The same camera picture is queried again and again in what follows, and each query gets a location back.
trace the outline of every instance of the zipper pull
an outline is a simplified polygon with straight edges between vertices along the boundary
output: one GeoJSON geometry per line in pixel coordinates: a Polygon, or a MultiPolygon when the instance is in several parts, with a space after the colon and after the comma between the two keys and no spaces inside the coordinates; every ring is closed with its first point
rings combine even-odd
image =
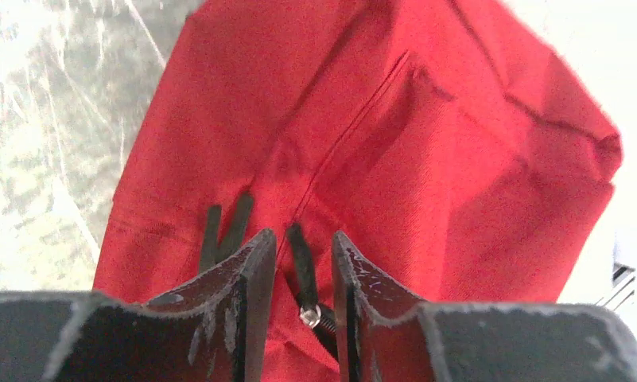
{"type": "Polygon", "coordinates": [[[288,228],[287,236],[293,252],[297,282],[300,288],[297,299],[299,318],[313,331],[318,341],[328,350],[332,357],[338,360],[335,313],[326,305],[318,302],[313,257],[298,223],[294,223],[288,228]]]}
{"type": "Polygon", "coordinates": [[[229,229],[217,244],[219,221],[222,217],[222,206],[213,205],[208,209],[206,217],[206,231],[201,244],[199,273],[205,272],[216,264],[222,263],[229,256],[234,255],[243,245],[246,228],[251,217],[254,199],[249,193],[244,193],[236,202],[234,217],[229,229]]]}
{"type": "Polygon", "coordinates": [[[313,267],[311,250],[304,240],[298,223],[290,226],[287,233],[299,283],[300,319],[313,329],[320,320],[320,307],[318,307],[316,269],[313,267]]]}

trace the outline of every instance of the zipper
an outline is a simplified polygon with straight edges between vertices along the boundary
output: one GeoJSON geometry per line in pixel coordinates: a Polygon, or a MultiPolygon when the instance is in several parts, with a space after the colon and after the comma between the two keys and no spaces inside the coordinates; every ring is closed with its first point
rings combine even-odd
{"type": "Polygon", "coordinates": [[[316,269],[313,266],[311,250],[301,233],[299,224],[294,223],[290,226],[287,236],[300,289],[296,297],[299,305],[299,319],[313,331],[328,353],[338,360],[335,312],[329,306],[318,302],[316,269]]]}

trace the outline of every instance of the red fabric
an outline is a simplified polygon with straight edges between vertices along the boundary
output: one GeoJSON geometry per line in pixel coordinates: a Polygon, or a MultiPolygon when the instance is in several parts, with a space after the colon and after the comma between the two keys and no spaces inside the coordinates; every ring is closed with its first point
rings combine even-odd
{"type": "Polygon", "coordinates": [[[435,301],[553,301],[612,195],[616,129],[492,0],[208,0],[188,18],[122,176],[95,288],[196,273],[209,205],[279,236],[263,380],[336,380],[297,318],[298,221],[332,303],[343,229],[435,301]]]}

